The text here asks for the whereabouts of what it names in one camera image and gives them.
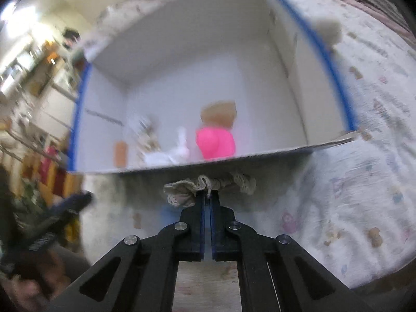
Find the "person left hand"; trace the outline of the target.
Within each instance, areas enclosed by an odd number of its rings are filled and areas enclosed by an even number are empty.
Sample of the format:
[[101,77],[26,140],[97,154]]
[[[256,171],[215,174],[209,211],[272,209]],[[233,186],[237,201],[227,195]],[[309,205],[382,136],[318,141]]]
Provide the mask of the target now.
[[60,295],[71,283],[66,275],[64,262],[54,251],[37,253],[32,260],[42,279],[51,289],[48,299],[36,280],[23,279],[15,275],[12,279],[1,279],[1,289],[6,294],[6,311],[43,311],[49,301]]

